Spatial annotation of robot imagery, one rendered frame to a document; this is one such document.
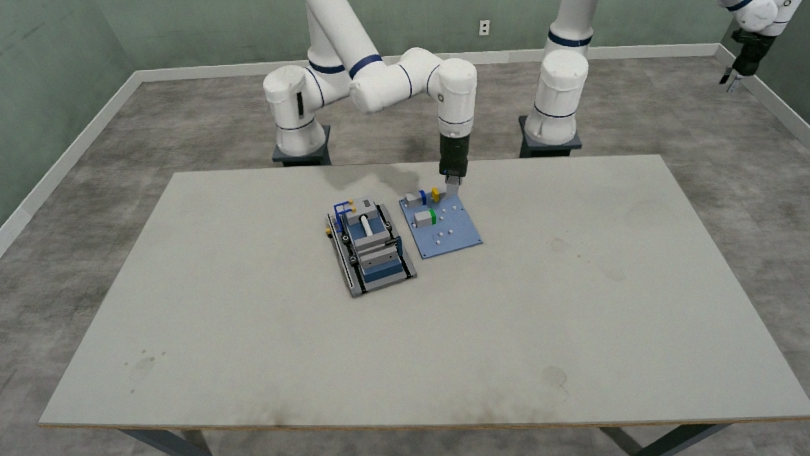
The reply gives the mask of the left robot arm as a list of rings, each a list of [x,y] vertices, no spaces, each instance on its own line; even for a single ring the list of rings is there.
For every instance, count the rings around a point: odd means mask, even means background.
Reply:
[[[742,29],[757,32],[771,24],[788,23],[800,2],[718,0],[718,6],[727,8]],[[588,73],[585,58],[597,3],[598,0],[562,0],[557,19],[550,26],[534,108],[525,123],[526,134],[537,142],[558,145],[574,137],[574,116]]]

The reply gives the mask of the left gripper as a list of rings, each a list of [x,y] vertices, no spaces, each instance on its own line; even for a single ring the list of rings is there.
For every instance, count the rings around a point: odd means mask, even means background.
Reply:
[[[735,69],[740,75],[736,75],[730,84],[727,93],[733,93],[742,78],[750,78],[755,74],[760,61],[766,56],[776,37],[782,33],[786,24],[771,24],[764,30],[748,32],[740,27],[734,30],[731,38],[737,43],[744,43],[740,55],[735,59],[732,66],[726,66],[719,84],[725,84]]]

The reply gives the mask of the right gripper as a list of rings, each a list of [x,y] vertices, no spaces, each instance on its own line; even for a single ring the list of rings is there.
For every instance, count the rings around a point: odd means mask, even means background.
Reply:
[[[445,175],[445,184],[449,176],[459,177],[459,185],[462,185],[463,177],[466,176],[468,167],[469,137],[473,129],[473,119],[459,126],[445,124],[438,118],[438,130],[440,132],[440,154],[439,174]],[[465,160],[466,159],[466,160]]]

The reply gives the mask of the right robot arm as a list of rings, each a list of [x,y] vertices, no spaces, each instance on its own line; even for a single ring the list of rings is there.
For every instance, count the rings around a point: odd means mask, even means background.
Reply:
[[[365,115],[426,93],[438,102],[438,118],[445,124],[473,119],[477,72],[470,62],[442,60],[412,48],[386,66],[347,0],[304,1],[309,66],[278,68],[263,83],[282,153],[303,156],[318,150],[325,133],[314,111],[350,95]]]

